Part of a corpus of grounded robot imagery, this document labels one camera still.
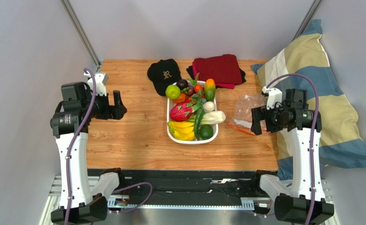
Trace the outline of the clear orange-zip plastic bag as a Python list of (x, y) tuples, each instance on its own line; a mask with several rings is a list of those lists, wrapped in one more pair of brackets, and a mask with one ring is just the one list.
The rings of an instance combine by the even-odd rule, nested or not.
[(266, 98), (259, 93), (253, 95), (242, 94), (236, 101), (235, 114), (228, 126), (242, 133), (255, 136), (255, 133), (251, 131), (251, 109), (264, 106), (266, 102)]

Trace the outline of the white radish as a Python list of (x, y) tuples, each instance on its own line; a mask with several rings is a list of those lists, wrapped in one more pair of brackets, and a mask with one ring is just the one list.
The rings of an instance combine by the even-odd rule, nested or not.
[(212, 101), (207, 101), (202, 105), (202, 108), (204, 109), (205, 113), (213, 112), (216, 109), (215, 103)]

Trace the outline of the orange green mango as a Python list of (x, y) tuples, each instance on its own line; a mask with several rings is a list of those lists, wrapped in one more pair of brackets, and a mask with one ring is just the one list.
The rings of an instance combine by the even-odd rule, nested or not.
[(205, 99), (207, 101), (213, 101), (216, 93), (216, 84), (214, 79), (209, 78), (204, 85)]

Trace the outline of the green apple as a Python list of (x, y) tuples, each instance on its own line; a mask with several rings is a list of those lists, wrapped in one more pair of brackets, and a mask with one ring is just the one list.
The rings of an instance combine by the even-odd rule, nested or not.
[(169, 85), (167, 88), (166, 88), (166, 91), (165, 91), (165, 95), (172, 99), (172, 100), (175, 100), (175, 99), (178, 99), (181, 95), (181, 90), (179, 87), (177, 87), (176, 85)]

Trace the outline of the pink dragon fruit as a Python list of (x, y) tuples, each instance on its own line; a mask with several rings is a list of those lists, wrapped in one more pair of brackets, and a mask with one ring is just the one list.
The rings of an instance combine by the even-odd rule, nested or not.
[(178, 122), (186, 121), (201, 107), (202, 103), (180, 102), (169, 111), (169, 117)]

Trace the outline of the orange tangerine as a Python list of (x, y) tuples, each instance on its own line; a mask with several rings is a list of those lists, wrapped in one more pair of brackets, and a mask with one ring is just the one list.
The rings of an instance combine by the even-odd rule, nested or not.
[(180, 93), (180, 96), (177, 99), (173, 99), (173, 102), (175, 104), (184, 102), (186, 100), (186, 98), (187, 98), (186, 94), (182, 92), (182, 93)]

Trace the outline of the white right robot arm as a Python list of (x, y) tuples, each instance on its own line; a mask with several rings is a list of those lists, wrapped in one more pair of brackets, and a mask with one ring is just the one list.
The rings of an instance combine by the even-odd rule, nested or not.
[(331, 218), (335, 209), (326, 201), (319, 169), (321, 116), (310, 110), (307, 91), (287, 89), (285, 99), (277, 88), (263, 87), (266, 105), (252, 108), (251, 131), (283, 132), (288, 138), (287, 148), (293, 153), (293, 178), (288, 188), (270, 172), (260, 172), (258, 188), (272, 200), (270, 213), (279, 221), (303, 225), (321, 225)]

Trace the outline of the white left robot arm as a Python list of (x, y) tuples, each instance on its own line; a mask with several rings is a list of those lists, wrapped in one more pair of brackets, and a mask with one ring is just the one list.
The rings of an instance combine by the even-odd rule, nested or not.
[(87, 171), (88, 127), (92, 119), (120, 120), (127, 112), (120, 93), (114, 91), (110, 105), (105, 85), (92, 80), (64, 84), (50, 126), (61, 161), (61, 200), (51, 212), (51, 222), (81, 225), (104, 221), (107, 200), (122, 180), (120, 168), (106, 169), (93, 188)]

